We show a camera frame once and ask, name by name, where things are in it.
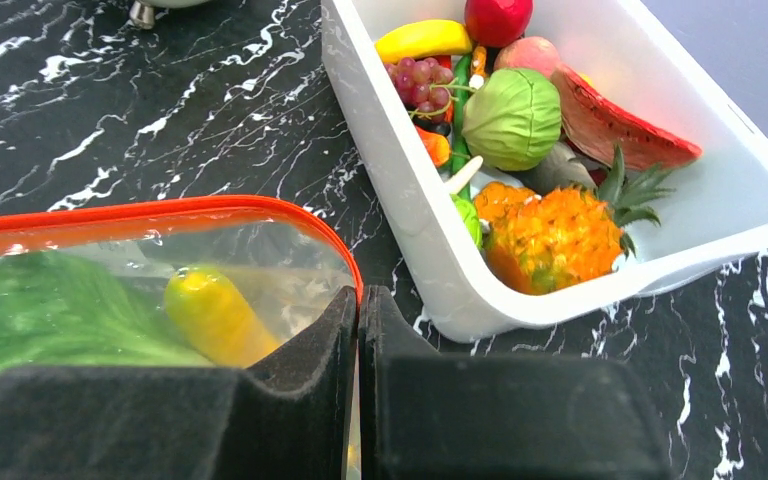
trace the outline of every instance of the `marble surface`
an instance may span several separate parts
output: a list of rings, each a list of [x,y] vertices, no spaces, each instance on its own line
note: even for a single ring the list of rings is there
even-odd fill
[[[366,282],[393,289],[417,318],[421,302],[319,61],[318,2],[217,1],[163,12],[152,32],[126,23],[128,6],[0,0],[0,215],[278,196],[325,218]],[[628,362],[682,478],[768,478],[768,251],[551,330],[455,345],[412,322],[446,351]]]

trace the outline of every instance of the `white bowl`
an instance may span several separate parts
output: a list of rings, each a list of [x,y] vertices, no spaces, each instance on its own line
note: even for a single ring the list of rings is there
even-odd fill
[[[544,328],[632,297],[680,287],[768,247],[768,140],[639,0],[539,2],[527,33],[625,109],[703,147],[653,204],[660,228],[635,224],[637,261],[549,295],[489,271],[375,52],[388,31],[429,18],[463,21],[462,0],[323,0],[322,60],[428,315],[469,342]]]

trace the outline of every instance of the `red apple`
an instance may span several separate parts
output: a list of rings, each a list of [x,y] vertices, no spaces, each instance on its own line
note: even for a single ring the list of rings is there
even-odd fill
[[[525,32],[533,0],[466,0],[466,30],[478,44],[504,48]]]

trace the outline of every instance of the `metal knob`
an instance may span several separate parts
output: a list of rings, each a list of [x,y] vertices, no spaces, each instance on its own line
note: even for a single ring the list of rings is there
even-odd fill
[[[131,5],[131,21],[144,30],[151,30],[154,28],[154,7],[136,0]]]

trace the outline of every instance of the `watermelon slice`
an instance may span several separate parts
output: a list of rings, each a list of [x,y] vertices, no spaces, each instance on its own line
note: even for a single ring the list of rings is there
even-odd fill
[[[623,110],[570,67],[558,67],[551,80],[561,96],[567,137],[592,159],[611,166],[617,140],[622,142],[629,170],[646,170],[657,164],[680,167],[702,156],[699,146]]]

